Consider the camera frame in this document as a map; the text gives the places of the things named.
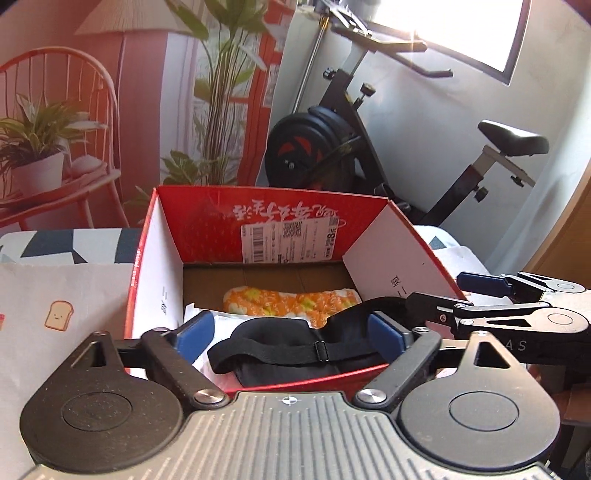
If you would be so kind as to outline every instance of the red box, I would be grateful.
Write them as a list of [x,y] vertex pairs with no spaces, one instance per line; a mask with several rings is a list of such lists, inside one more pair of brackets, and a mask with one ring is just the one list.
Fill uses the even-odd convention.
[[[182,324],[186,265],[249,268],[243,262],[249,260],[250,244],[244,253],[242,239],[244,231],[253,228],[248,225],[271,228],[274,222],[292,220],[335,225],[332,250],[318,250],[320,258],[316,260],[344,264],[362,300],[405,297],[412,291],[465,298],[406,217],[386,198],[254,187],[160,186],[154,190],[139,242],[129,290],[126,338],[138,338],[157,326],[174,329]],[[352,395],[384,368],[380,365],[250,390],[343,390]]]

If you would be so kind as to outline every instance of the white pot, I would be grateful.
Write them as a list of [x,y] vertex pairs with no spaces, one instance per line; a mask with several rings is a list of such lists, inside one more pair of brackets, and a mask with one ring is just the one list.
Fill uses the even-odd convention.
[[61,173],[64,168],[64,154],[53,154],[23,167],[12,169],[12,175],[23,196],[49,192],[61,187]]

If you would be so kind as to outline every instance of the cardboard box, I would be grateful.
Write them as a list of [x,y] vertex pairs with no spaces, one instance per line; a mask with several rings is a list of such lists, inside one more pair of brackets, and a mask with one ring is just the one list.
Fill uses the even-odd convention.
[[[363,300],[413,291],[464,299],[385,198],[254,187],[156,188],[132,275],[126,337],[157,326],[176,328],[189,303],[221,310],[224,293],[243,285],[291,293],[354,287]],[[352,394],[383,368],[255,390]]]

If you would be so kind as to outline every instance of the blue gripper pad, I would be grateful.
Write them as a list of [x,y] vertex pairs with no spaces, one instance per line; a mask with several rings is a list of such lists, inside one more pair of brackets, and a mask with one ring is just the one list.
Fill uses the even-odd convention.
[[461,272],[456,277],[460,290],[488,295],[489,297],[510,297],[513,287],[504,277]]
[[391,364],[404,353],[404,338],[375,313],[368,317],[368,337],[372,346]]
[[212,312],[205,310],[177,328],[177,352],[192,364],[213,340],[215,320]]

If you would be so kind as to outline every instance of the wooden chair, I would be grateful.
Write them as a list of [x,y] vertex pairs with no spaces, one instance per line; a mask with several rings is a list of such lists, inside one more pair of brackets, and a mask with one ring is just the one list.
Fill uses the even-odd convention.
[[72,203],[78,205],[86,226],[93,228],[88,198],[102,187],[108,190],[121,226],[129,227],[119,185],[119,107],[113,81],[105,67],[94,57],[73,48],[37,48],[0,66],[0,117],[18,117],[17,93],[42,105],[72,100],[80,111],[90,114],[90,119],[106,124],[105,130],[85,133],[85,143],[72,145],[69,159],[91,155],[106,166],[86,177],[91,180],[72,183],[74,190],[70,187],[47,192],[46,197],[37,197],[32,203],[11,200],[15,187],[10,175],[5,176],[0,179],[0,228],[18,223],[21,230],[29,230],[27,218]]

